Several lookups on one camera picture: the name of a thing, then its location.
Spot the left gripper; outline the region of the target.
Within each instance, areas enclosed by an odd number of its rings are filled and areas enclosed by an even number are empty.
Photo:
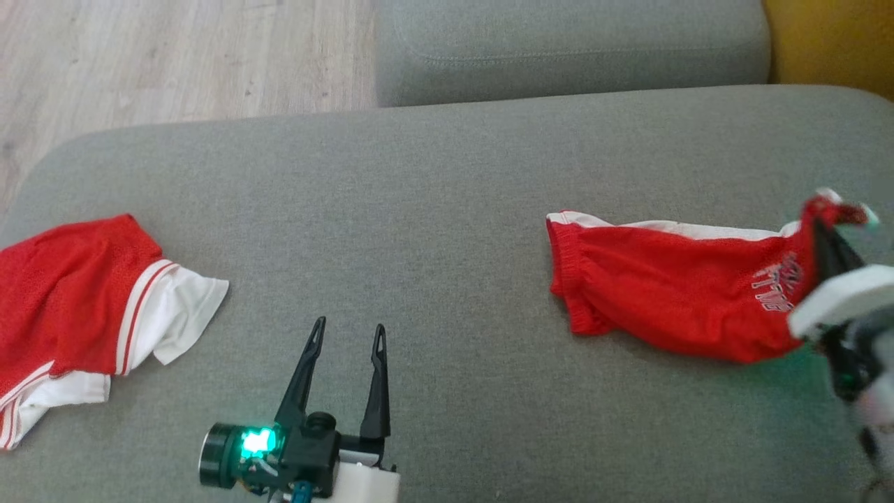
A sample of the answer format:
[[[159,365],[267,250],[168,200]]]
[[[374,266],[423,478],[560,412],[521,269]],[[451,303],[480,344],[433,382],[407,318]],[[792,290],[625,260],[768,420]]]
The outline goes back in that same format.
[[[313,413],[307,401],[325,337],[326,318],[311,330],[275,414],[274,426],[215,423],[199,454],[199,483],[264,497],[266,503],[398,503],[400,474],[383,467],[374,448],[342,448],[335,418]],[[360,437],[382,442],[392,434],[386,328],[376,326],[374,367]]]

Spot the red basketball shorts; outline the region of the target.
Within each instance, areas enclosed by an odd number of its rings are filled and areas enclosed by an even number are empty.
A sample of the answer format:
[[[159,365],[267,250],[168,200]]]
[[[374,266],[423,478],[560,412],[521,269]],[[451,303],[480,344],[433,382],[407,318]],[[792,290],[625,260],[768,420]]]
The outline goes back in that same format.
[[[619,330],[683,356],[763,362],[801,345],[786,319],[820,283],[814,223],[876,221],[868,206],[829,189],[777,231],[550,213],[550,292],[576,335]]]

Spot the grey sofa back cushion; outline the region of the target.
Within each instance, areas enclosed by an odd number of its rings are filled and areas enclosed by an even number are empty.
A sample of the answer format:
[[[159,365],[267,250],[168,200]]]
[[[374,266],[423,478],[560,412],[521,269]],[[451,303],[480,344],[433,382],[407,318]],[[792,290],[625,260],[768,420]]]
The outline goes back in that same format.
[[[763,84],[762,0],[380,0],[380,106]]]

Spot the grey sofa seat cushion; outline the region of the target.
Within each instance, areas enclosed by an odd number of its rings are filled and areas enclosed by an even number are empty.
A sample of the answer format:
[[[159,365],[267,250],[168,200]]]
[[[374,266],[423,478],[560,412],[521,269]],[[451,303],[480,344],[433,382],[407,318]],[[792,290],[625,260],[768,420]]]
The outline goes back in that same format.
[[[217,421],[272,420],[314,322],[309,408],[355,433],[386,327],[400,503],[856,503],[872,480],[810,350],[743,366],[578,338],[548,213],[777,230],[868,204],[894,263],[894,104],[739,86],[151,125],[55,147],[0,247],[128,212],[230,281],[205,334],[0,454],[0,503],[258,503],[198,481]]]

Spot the red white basketball jersey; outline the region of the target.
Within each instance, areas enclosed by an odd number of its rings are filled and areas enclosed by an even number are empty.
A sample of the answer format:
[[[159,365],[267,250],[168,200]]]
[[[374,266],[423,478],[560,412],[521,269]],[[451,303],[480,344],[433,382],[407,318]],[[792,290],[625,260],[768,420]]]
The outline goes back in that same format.
[[[105,403],[147,358],[181,357],[228,290],[166,258],[131,214],[0,249],[0,450],[51,409]]]

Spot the mustard yellow upholstered panel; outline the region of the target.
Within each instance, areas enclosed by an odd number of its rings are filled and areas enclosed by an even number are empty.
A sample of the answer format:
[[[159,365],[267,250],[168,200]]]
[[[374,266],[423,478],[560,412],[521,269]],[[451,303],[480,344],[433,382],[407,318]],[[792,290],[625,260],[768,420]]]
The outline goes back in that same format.
[[[894,102],[894,0],[762,0],[770,82],[866,90]]]

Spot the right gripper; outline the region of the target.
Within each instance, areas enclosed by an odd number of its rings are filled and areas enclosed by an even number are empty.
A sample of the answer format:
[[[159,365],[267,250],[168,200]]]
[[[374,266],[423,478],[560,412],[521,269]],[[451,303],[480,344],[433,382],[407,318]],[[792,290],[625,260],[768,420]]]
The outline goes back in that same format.
[[[866,262],[834,225],[813,220],[817,284],[789,313],[789,331],[823,349],[846,403],[894,372],[894,267]]]

